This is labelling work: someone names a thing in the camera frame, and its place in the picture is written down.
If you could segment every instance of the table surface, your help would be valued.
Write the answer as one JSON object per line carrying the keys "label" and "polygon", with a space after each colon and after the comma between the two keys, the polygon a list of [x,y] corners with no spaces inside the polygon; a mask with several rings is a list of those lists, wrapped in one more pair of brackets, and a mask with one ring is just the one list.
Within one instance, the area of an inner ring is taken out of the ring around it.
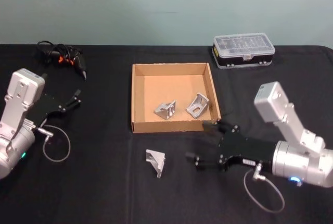
{"label": "table surface", "polygon": [[[207,46],[81,46],[84,82],[71,68],[45,68],[34,46],[0,45],[0,95],[13,71],[47,72],[45,92],[66,100],[81,89],[82,105],[57,125],[66,130],[72,152],[62,164],[42,154],[41,138],[25,159],[0,181],[2,223],[332,223],[333,190],[296,187],[268,176],[286,200],[285,210],[268,214],[248,197],[244,167],[227,173],[197,172],[187,151],[209,152],[216,139],[202,132],[132,134],[131,69],[134,63],[209,62],[221,114],[244,135],[282,140],[253,105],[263,83],[279,81],[309,130],[333,148],[333,51],[321,46],[277,46],[268,67],[219,70]],[[145,162],[146,149],[166,154],[161,179]],[[250,189],[268,207],[278,196],[262,183]]]}

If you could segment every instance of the plastic storage case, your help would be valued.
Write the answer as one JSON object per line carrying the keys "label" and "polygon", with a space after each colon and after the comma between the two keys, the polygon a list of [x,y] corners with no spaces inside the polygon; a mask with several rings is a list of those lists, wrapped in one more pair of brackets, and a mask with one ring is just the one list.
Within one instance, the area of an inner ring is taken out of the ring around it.
{"label": "plastic storage case", "polygon": [[266,66],[272,63],[275,48],[265,33],[214,37],[213,56],[220,69]]}

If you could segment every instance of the wall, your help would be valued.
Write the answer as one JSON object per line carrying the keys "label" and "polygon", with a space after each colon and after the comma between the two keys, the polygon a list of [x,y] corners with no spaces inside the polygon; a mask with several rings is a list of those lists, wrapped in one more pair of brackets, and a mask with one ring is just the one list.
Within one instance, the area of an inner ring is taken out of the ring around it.
{"label": "wall", "polygon": [[210,45],[250,32],[333,47],[333,1],[0,0],[0,43]]}

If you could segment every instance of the cardboard box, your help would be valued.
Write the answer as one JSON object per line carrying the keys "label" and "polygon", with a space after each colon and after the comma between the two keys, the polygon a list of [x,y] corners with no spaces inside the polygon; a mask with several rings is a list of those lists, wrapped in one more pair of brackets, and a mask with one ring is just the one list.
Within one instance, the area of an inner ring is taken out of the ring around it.
{"label": "cardboard box", "polygon": [[[194,119],[186,108],[200,92],[210,100],[207,111]],[[176,112],[164,120],[154,113],[176,100]],[[201,131],[203,120],[221,118],[208,63],[134,64],[132,72],[133,133]]]}

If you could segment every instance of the blue indicator light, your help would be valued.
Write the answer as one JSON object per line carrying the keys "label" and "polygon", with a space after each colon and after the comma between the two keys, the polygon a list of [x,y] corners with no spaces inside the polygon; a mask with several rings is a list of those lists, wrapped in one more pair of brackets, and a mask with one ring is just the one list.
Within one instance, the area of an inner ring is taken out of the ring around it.
{"label": "blue indicator light", "polygon": [[289,180],[290,180],[290,181],[294,181],[294,182],[301,182],[301,179],[298,178],[298,177],[295,177],[295,176],[290,177]]}

